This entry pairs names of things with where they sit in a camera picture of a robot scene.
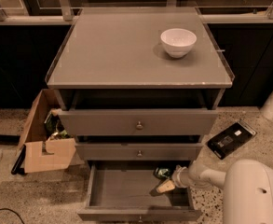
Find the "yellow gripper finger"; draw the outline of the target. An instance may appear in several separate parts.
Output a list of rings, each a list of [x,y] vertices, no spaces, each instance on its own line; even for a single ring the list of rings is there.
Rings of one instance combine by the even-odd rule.
[[[164,193],[175,189],[175,184],[170,179],[165,180],[157,187],[157,193]]]

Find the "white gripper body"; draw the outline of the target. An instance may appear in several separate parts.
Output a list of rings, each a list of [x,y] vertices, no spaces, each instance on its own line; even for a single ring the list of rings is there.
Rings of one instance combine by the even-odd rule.
[[[187,188],[191,185],[189,170],[185,166],[177,165],[171,179],[177,188]]]

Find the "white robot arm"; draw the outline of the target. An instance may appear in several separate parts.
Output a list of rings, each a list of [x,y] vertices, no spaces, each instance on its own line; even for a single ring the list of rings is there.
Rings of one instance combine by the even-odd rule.
[[[273,169],[259,161],[239,160],[226,172],[199,161],[189,167],[177,166],[172,176],[157,186],[157,194],[209,186],[224,193],[224,224],[273,224]]]

